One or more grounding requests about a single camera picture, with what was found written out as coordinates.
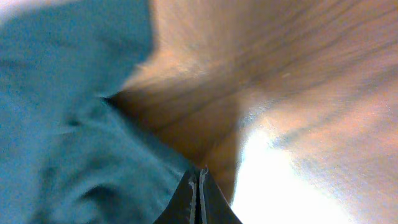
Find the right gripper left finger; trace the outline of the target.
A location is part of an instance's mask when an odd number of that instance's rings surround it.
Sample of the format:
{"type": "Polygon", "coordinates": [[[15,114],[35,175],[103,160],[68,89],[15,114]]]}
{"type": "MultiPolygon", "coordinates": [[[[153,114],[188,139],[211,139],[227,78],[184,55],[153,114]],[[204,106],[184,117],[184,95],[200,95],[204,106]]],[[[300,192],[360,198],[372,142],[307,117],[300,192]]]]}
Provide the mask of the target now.
{"type": "Polygon", "coordinates": [[[198,172],[187,170],[181,178],[169,204],[154,224],[197,224],[198,172]]]}

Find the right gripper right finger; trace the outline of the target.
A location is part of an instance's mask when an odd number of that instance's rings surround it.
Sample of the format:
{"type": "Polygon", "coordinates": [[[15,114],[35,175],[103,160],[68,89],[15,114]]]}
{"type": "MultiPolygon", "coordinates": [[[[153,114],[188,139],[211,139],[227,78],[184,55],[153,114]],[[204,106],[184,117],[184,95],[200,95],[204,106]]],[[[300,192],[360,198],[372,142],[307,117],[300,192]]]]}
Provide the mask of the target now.
{"type": "Polygon", "coordinates": [[[207,168],[199,174],[199,194],[202,224],[242,224],[207,168]]]}

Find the dark navy t-shirt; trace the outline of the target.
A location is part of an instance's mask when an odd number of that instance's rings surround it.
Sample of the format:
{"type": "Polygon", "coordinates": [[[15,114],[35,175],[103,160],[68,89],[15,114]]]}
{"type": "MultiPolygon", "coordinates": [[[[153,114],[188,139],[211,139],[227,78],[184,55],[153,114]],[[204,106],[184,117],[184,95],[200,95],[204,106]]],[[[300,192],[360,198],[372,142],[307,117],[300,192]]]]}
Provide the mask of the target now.
{"type": "Polygon", "coordinates": [[[190,163],[110,102],[151,52],[147,1],[2,20],[2,223],[155,222],[190,163]]]}

